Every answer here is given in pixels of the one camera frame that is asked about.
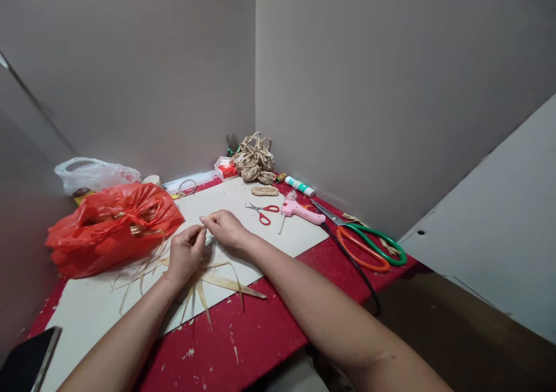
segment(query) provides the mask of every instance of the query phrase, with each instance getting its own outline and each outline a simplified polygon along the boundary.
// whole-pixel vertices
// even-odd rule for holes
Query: rope figure
[[[273,155],[270,153],[272,140],[268,137],[261,139],[258,131],[252,136],[246,137],[239,147],[239,152],[232,156],[232,162],[245,182],[258,179],[263,185],[271,185],[275,175]]]

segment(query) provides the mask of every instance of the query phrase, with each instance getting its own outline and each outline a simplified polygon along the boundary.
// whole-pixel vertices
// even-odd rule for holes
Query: forearm
[[[383,330],[382,324],[320,273],[257,236],[245,249],[325,355],[342,366],[356,367],[384,352],[384,333],[375,333]]]
[[[59,390],[131,389],[180,289],[161,277],[87,353]]]
[[[258,236],[244,250],[309,340],[358,390],[449,390],[398,336],[320,273]]]

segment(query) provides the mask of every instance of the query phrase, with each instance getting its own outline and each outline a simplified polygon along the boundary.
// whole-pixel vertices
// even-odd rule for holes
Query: red plastic bag
[[[84,198],[73,214],[50,227],[46,245],[54,249],[60,273],[77,279],[149,255],[184,221],[164,189],[116,185]]]

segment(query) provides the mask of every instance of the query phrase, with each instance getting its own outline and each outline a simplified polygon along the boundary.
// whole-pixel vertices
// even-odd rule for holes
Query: paint chip
[[[185,356],[183,356],[181,359],[185,359],[186,357],[193,357],[193,355],[195,354],[195,350],[194,349],[189,349],[189,351],[187,353],[185,353]]]

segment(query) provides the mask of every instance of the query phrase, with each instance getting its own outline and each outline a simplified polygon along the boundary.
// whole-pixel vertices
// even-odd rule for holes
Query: glue stick tube
[[[308,197],[312,197],[314,194],[316,194],[316,191],[313,188],[308,187],[303,182],[298,181],[297,179],[294,179],[292,177],[287,177],[286,183],[289,186],[293,186],[294,189],[297,189],[303,195],[306,195]]]

